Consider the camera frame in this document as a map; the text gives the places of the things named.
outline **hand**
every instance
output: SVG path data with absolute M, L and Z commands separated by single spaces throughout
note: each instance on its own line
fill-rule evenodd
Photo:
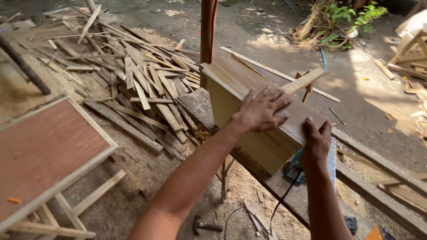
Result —
M 317 126 L 311 117 L 305 120 L 307 132 L 307 144 L 301 156 L 301 165 L 307 176 L 311 173 L 326 171 L 326 158 L 330 147 L 330 132 L 332 126 L 327 120 L 323 126 L 317 130 Z
M 250 90 L 239 111 L 231 117 L 242 134 L 273 130 L 288 119 L 289 115 L 282 110 L 292 99 L 284 95 L 282 89 L 270 89 L 263 89 L 255 98 L 255 89 Z

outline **hammer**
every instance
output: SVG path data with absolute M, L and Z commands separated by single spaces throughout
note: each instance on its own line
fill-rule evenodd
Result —
M 199 218 L 200 218 L 200 215 L 196 215 L 194 217 L 194 222 L 193 222 L 193 230 L 194 230 L 194 233 L 196 235 L 200 235 L 200 229 L 199 228 L 206 229 L 206 230 L 218 231 L 218 232 L 222 232 L 224 230 L 224 227 L 222 225 L 202 223 L 202 222 L 199 222 Z

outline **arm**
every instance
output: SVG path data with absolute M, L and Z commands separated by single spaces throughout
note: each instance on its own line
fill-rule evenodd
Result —
M 318 131 L 311 117 L 305 126 L 308 141 L 301 164 L 307 178 L 311 239 L 353 240 L 326 168 L 332 126 L 326 121 Z
M 199 201 L 221 163 L 250 131 L 265 132 L 285 122 L 277 112 L 291 99 L 283 90 L 265 88 L 254 98 L 251 90 L 239 111 L 200 148 L 193 152 L 163 183 L 130 233 L 128 240 L 175 239 L 179 226 Z

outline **power cord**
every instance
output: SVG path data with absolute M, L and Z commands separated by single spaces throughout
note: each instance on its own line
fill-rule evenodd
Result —
M 264 227 L 264 225 L 262 225 L 262 224 L 261 224 L 261 222 L 258 220 L 258 218 L 257 218 L 257 217 L 256 217 L 256 216 L 255 216 L 251 211 L 249 211 L 246 207 L 240 207 L 240 208 L 238 208 L 238 209 L 235 209 L 232 213 L 230 213 L 230 215 L 229 215 L 229 216 L 228 216 L 228 218 L 227 218 L 227 221 L 225 222 L 225 228 L 224 228 L 224 240 L 226 240 L 226 237 L 227 237 L 227 225 L 228 225 L 228 220 L 230 219 L 230 217 L 231 217 L 235 212 L 237 212 L 237 211 L 238 211 L 238 210 L 240 210 L 240 209 L 246 209 L 246 211 L 247 211 L 250 215 L 252 215 L 252 216 L 254 217 L 254 219 L 256 219 L 256 220 L 259 222 L 260 226 L 261 226 L 261 227 L 266 231 L 266 233 L 267 233 L 268 235 L 272 236 L 271 223 L 272 223 L 272 220 L 273 220 L 274 214 L 276 213 L 277 208 L 279 207 L 280 203 L 285 199 L 286 195 L 288 195 L 288 193 L 289 193 L 289 191 L 291 190 L 292 186 L 295 184 L 296 180 L 298 179 L 299 175 L 301 174 L 301 171 L 302 171 L 302 169 L 298 169 L 298 174 L 296 175 L 296 178 L 292 181 L 292 183 L 291 183 L 291 185 L 289 186 L 288 190 L 286 190 L 285 194 L 284 194 L 284 195 L 283 195 L 283 197 L 280 199 L 279 203 L 276 205 L 276 208 L 274 209 L 273 214 L 271 215 L 271 218 L 270 218 L 270 232 L 268 231 L 268 229 L 266 229 L 266 228 Z

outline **right hand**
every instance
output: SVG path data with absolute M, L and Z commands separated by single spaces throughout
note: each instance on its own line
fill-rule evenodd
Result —
M 328 120 L 317 130 L 317 126 L 311 117 L 306 118 L 305 128 L 307 132 L 307 144 L 301 156 L 301 165 L 307 175 L 321 171 L 327 172 L 326 158 L 330 147 L 332 126 Z

